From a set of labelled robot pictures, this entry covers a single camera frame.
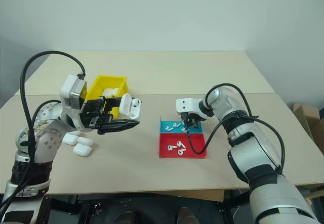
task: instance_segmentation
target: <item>black cable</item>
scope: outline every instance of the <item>black cable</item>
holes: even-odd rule
[[[30,113],[27,105],[27,100],[26,100],[26,94],[25,94],[25,78],[26,78],[26,72],[30,64],[35,61],[37,58],[44,56],[44,55],[50,55],[50,54],[57,54],[57,55],[63,55],[66,56],[72,60],[74,60],[81,68],[82,70],[82,75],[80,77],[84,78],[86,75],[86,70],[82,63],[75,58],[72,55],[69,55],[65,52],[61,51],[44,51],[40,52],[33,57],[31,57],[27,63],[25,64],[23,70],[21,71],[20,75],[20,99],[21,99],[21,104],[25,113],[27,125],[28,125],[28,155],[29,155],[29,163],[27,166],[26,171],[24,172],[24,175],[22,179],[20,180],[18,186],[16,187],[15,191],[12,193],[10,197],[8,197],[8,201],[6,202],[6,205],[3,207],[2,212],[0,213],[0,220],[2,219],[3,215],[6,213],[10,203],[12,200],[16,197],[16,195],[22,190],[22,186],[24,185],[25,178],[27,176],[27,173],[29,172],[29,169],[31,168],[31,165],[34,163],[34,158],[35,158],[35,152],[36,152],[36,141],[35,141],[35,132],[34,132],[34,127],[33,127],[33,122],[32,119],[30,118]]]
[[[258,122],[258,123],[261,123],[261,124],[265,125],[266,127],[268,127],[270,130],[272,130],[272,132],[277,136],[277,138],[278,138],[278,140],[280,142],[280,148],[281,148],[281,166],[280,166],[279,171],[281,171],[281,173],[282,173],[282,170],[284,169],[284,165],[285,165],[286,151],[285,151],[284,141],[282,140],[282,137],[279,134],[279,132],[273,126],[268,124],[267,122],[265,122],[265,121],[263,121],[261,119],[258,119],[256,117],[241,116],[240,118],[252,119],[252,120],[254,120],[254,121]]]
[[[27,184],[28,184],[28,182],[29,182],[29,180],[26,180],[25,181],[25,183],[21,186],[21,188],[23,189]],[[14,196],[14,193],[15,192],[13,192],[7,199],[5,199],[3,202],[1,202],[1,205],[0,205],[0,208],[2,208],[8,201],[9,201],[9,199],[11,199],[11,198],[13,198],[13,196]]]
[[[231,83],[222,83],[222,84],[218,84],[218,85],[216,85],[216,86],[213,86],[212,89],[210,89],[210,90],[208,91],[208,93],[206,94],[206,96],[205,96],[205,104],[206,104],[206,106],[209,107],[210,109],[212,109],[212,107],[211,107],[211,106],[209,105],[209,103],[207,102],[208,96],[209,96],[209,94],[210,94],[213,90],[215,90],[215,89],[217,89],[217,88],[219,88],[219,87],[221,87],[221,86],[230,86],[230,87],[236,89],[236,90],[238,91],[238,93],[241,95],[241,97],[242,97],[242,99],[243,99],[243,101],[244,101],[244,104],[245,104],[245,106],[246,106],[246,108],[247,108],[247,110],[248,110],[249,116],[252,117],[252,112],[251,112],[250,106],[249,106],[248,101],[247,101],[247,99],[245,98],[243,92],[241,91],[241,89],[238,88],[238,86],[236,86],[236,85],[234,85],[234,84],[231,84]]]
[[[226,119],[222,119],[221,121],[219,121],[219,123],[215,126],[215,128],[213,129],[212,133],[210,134],[210,136],[208,137],[207,141],[206,141],[206,144],[204,146],[204,148],[198,152],[196,151],[196,149],[193,147],[193,144],[192,144],[192,141],[191,141],[191,137],[190,137],[190,133],[189,133],[189,129],[188,129],[188,126],[185,124],[185,127],[186,127],[186,130],[187,130],[187,136],[188,136],[188,140],[189,140],[189,144],[190,144],[190,147],[192,149],[192,151],[197,154],[197,155],[201,155],[202,153],[204,153],[204,151],[207,149],[209,143],[211,142],[214,134],[216,133],[216,131],[218,130],[218,128],[223,124],[225,123],[226,121],[228,121],[229,119],[232,119],[232,118],[237,118],[237,116],[231,116],[231,117],[228,117]]]
[[[189,144],[190,144],[190,147],[192,149],[192,151],[197,154],[197,155],[200,155],[202,154],[208,147],[212,137],[214,136],[215,132],[218,130],[218,128],[223,124],[225,123],[227,120],[229,119],[232,119],[232,118],[236,118],[236,119],[239,119],[239,118],[244,118],[244,119],[251,119],[253,121],[256,121],[258,123],[261,123],[263,125],[265,125],[266,127],[268,127],[270,130],[272,130],[272,132],[277,136],[279,142],[280,142],[280,148],[281,148],[281,165],[280,165],[280,168],[278,169],[278,171],[280,173],[282,173],[282,170],[284,169],[284,165],[285,165],[285,158],[286,158],[286,152],[285,152],[285,145],[284,145],[284,141],[282,140],[282,137],[281,135],[278,133],[278,131],[273,127],[271,126],[270,124],[268,124],[267,122],[261,120],[261,119],[258,119],[256,118],[256,116],[231,116],[231,117],[228,117],[228,118],[225,118],[223,120],[221,120],[216,126],[215,128],[213,129],[212,133],[210,134],[210,136],[208,137],[207,141],[206,141],[206,144],[204,146],[204,148],[198,152],[196,151],[196,149],[193,147],[193,144],[192,144],[192,141],[191,141],[191,137],[190,137],[190,133],[189,133],[189,129],[188,129],[188,126],[185,125],[186,127],[186,130],[187,130],[187,136],[188,136],[188,140],[189,140]]]
[[[35,112],[34,112],[34,114],[33,114],[33,117],[32,117],[32,120],[31,120],[31,122],[32,122],[32,125],[34,125],[35,124],[35,121],[36,121],[36,117],[37,117],[37,114],[38,114],[38,112],[41,110],[41,108],[44,106],[44,105],[46,105],[46,104],[49,104],[49,103],[60,103],[61,101],[60,100],[48,100],[48,101],[45,101],[45,102],[43,102],[43,103],[41,103],[38,107],[37,107],[37,109],[35,110]],[[29,162],[29,164],[28,164],[28,166],[27,166],[27,169],[26,169],[26,171],[24,172],[24,176],[22,177],[22,180],[23,179],[25,179],[26,178],[26,175],[27,175],[27,173],[28,173],[28,171],[29,171],[29,168],[30,168],[30,166],[31,166],[31,164],[30,164],[30,162]],[[1,203],[1,205],[0,205],[0,208],[2,208],[8,201],[11,203],[12,202],[12,200],[14,199],[14,197],[27,185],[27,183],[28,183],[28,180],[22,185],[22,186],[17,186],[17,188],[15,189],[15,191],[11,194],[11,196],[9,196],[7,199],[5,199],[5,201],[3,201],[2,203]]]
[[[29,129],[28,141],[30,143],[32,143],[33,145],[35,144],[35,134],[34,134],[34,128],[33,128],[32,122],[31,122],[30,113],[29,113],[28,106],[27,106],[27,101],[26,101],[25,77],[26,77],[26,72],[27,72],[28,67],[30,66],[30,64],[34,60],[36,60],[37,58],[39,58],[41,56],[49,55],[49,54],[58,54],[58,55],[63,55],[63,56],[66,56],[68,58],[71,58],[72,60],[74,60],[81,67],[81,70],[82,70],[82,73],[83,73],[82,75],[83,76],[86,75],[86,71],[85,71],[84,66],[81,64],[81,62],[77,58],[75,58],[72,55],[69,55],[69,54],[67,54],[65,52],[61,52],[61,51],[44,51],[44,52],[41,52],[41,53],[38,53],[38,54],[34,55],[33,57],[31,57],[27,61],[27,63],[25,64],[25,66],[24,66],[24,68],[23,68],[23,70],[21,72],[21,76],[20,76],[20,98],[21,98],[22,107],[23,107],[24,112],[25,112],[28,129]]]

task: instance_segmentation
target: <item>red tray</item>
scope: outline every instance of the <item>red tray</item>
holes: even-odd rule
[[[192,133],[190,137],[195,150],[202,150],[205,145],[204,134]],[[186,147],[182,156],[178,154],[178,150],[182,149],[182,147],[174,148],[172,151],[168,150],[168,145],[176,146],[178,141],[181,141]],[[187,133],[160,133],[158,155],[160,158],[205,158],[207,151],[201,155],[195,154],[190,147]]]

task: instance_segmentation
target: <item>tabletop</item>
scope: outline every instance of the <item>tabletop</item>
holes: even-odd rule
[[[83,63],[88,88],[103,74],[128,77],[129,91],[137,95],[205,94],[224,82],[236,84],[244,93],[274,93],[244,51],[67,53]],[[79,72],[70,58],[50,55],[26,82],[26,94],[57,95],[67,75]]]
[[[88,157],[73,154],[73,146],[63,144],[53,162],[51,194],[104,193],[159,190],[201,190],[246,188],[232,170],[227,152],[227,135],[221,127],[208,148],[206,159],[160,159],[159,121],[179,120],[175,111],[178,98],[203,95],[135,95],[142,100],[141,123],[135,128],[103,136],[86,134],[95,145]],[[324,183],[324,156],[297,119],[274,93],[246,94],[252,113],[281,134],[286,146],[284,175],[296,185]],[[33,112],[43,101],[58,95],[27,96]],[[217,124],[215,117],[204,121],[205,139]],[[16,152],[15,138],[26,125],[20,98],[12,97],[0,110],[2,149],[0,151],[0,189],[10,178]],[[260,126],[280,154],[279,142]]]

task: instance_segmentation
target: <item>cable connector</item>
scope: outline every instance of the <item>cable connector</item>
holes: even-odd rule
[[[80,80],[84,80],[85,75],[84,75],[84,74],[78,74],[77,77],[78,77]]]
[[[282,167],[281,165],[279,165],[278,167],[276,167],[276,172],[279,173],[279,174],[282,174]]]
[[[181,113],[181,119],[184,123],[184,125],[188,125],[188,122],[189,122],[189,118],[188,118],[188,113]]]

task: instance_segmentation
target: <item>cardboard box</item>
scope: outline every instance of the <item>cardboard box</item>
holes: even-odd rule
[[[319,109],[294,103],[293,110],[304,130],[324,154],[324,119],[320,120]]]
[[[319,108],[314,107],[314,106],[309,106],[309,105],[303,105],[303,104],[299,104],[299,103],[294,103],[294,105],[293,105],[294,112],[299,107],[302,107],[303,108],[303,111],[305,113],[305,116],[313,117],[313,118],[318,118],[319,119]]]

